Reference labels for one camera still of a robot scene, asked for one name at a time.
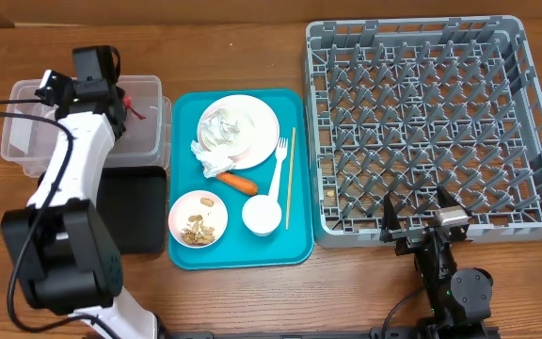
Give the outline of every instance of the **red object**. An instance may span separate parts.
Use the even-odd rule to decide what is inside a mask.
[[[133,114],[135,114],[135,116],[140,119],[140,120],[144,120],[146,119],[146,117],[142,116],[141,114],[137,113],[132,107],[131,105],[133,104],[133,101],[131,100],[131,97],[128,96],[128,95],[125,95],[123,98],[122,98],[122,103],[125,105],[125,107],[127,107],[127,109],[130,109]]]

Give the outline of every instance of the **dish rack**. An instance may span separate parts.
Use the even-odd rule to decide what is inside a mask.
[[[437,185],[473,213],[470,240],[542,238],[542,93],[519,19],[323,21],[306,43],[319,245],[383,245],[389,191],[422,227]]]

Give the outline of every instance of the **white fork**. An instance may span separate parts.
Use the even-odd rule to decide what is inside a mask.
[[[269,188],[269,197],[274,202],[278,200],[279,194],[279,178],[281,177],[281,164],[283,159],[288,154],[288,139],[286,137],[280,137],[278,141],[278,147],[275,149],[275,158],[278,163],[275,166],[275,172],[273,172],[273,180],[271,180],[271,187]]]

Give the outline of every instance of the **wooden table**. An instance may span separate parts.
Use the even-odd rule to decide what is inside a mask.
[[[527,20],[528,40],[542,86],[542,20]],[[45,69],[74,74],[71,49],[112,44],[125,74],[155,74],[175,102],[191,91],[289,88],[302,93],[305,24],[182,25],[0,29],[0,99],[13,84],[40,78]],[[0,141],[2,131],[0,120]],[[23,207],[35,190],[20,166],[0,157],[0,218]],[[542,338],[542,241],[461,244],[460,267],[482,267],[495,279],[488,325],[505,338]],[[300,266],[183,271],[160,255],[125,256],[125,286],[174,331],[363,331],[381,326],[391,307],[421,285],[411,256],[392,249],[327,250],[316,247]],[[56,334],[18,333],[5,299],[11,262],[0,235],[0,338],[77,338],[75,324]],[[16,298],[22,319],[43,324],[49,312]],[[425,298],[393,319],[413,324],[429,315]]]

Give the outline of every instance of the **bowl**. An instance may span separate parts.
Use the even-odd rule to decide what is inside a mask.
[[[173,203],[168,214],[168,229],[173,238],[183,246],[204,249],[216,243],[225,233],[227,220],[227,207],[217,195],[209,191],[195,190],[183,194]],[[203,241],[188,243],[185,236],[190,234],[194,238],[199,238],[198,234],[204,235],[200,237]],[[212,235],[214,239],[207,242],[210,238],[206,238],[206,235]]]

